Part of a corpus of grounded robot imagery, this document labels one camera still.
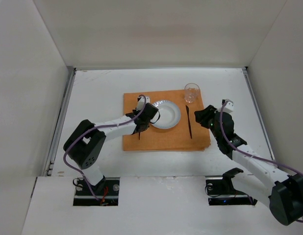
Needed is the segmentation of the black plastic knife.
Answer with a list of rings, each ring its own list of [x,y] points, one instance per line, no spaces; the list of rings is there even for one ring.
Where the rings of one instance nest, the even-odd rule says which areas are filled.
[[[192,128],[191,128],[191,122],[190,122],[190,116],[189,116],[189,107],[187,105],[185,105],[185,108],[186,108],[187,119],[188,119],[189,135],[190,135],[190,138],[192,139]]]

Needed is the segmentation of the white ridged plate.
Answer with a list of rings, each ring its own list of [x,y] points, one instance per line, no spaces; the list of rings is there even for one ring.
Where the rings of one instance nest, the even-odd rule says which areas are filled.
[[[151,124],[158,129],[171,129],[175,127],[181,118],[179,107],[169,100],[159,100],[153,103],[158,112],[151,120]]]

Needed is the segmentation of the orange cloth placemat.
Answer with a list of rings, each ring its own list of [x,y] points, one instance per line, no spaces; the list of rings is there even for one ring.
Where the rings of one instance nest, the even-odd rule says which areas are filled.
[[[174,151],[202,151],[211,145],[208,129],[201,127],[195,121],[195,111],[204,109],[202,95],[199,94],[192,103],[184,99],[184,90],[138,92],[124,94],[124,113],[130,113],[137,105],[138,95],[148,96],[151,103],[159,100],[169,100],[175,103],[181,113],[179,123],[167,130],[158,129],[150,125],[148,130],[138,134],[123,136],[124,151],[150,151],[150,150],[174,150]],[[192,128],[192,139],[189,135],[188,119],[185,105],[189,107],[189,116]]]

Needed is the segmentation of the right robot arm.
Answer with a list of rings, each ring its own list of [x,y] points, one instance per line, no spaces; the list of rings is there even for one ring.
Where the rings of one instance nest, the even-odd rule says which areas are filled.
[[[219,150],[258,180],[248,182],[242,169],[233,168],[223,174],[227,187],[261,202],[282,225],[303,223],[303,173],[258,156],[234,132],[232,111],[233,102],[226,99],[220,109],[209,105],[194,112],[196,122],[211,131]]]

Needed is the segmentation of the clear plastic cup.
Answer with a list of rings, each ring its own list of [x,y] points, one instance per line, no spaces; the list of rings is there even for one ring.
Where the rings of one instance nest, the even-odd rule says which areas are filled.
[[[188,83],[184,87],[184,99],[188,103],[192,103],[196,100],[199,95],[200,88],[195,83]]]

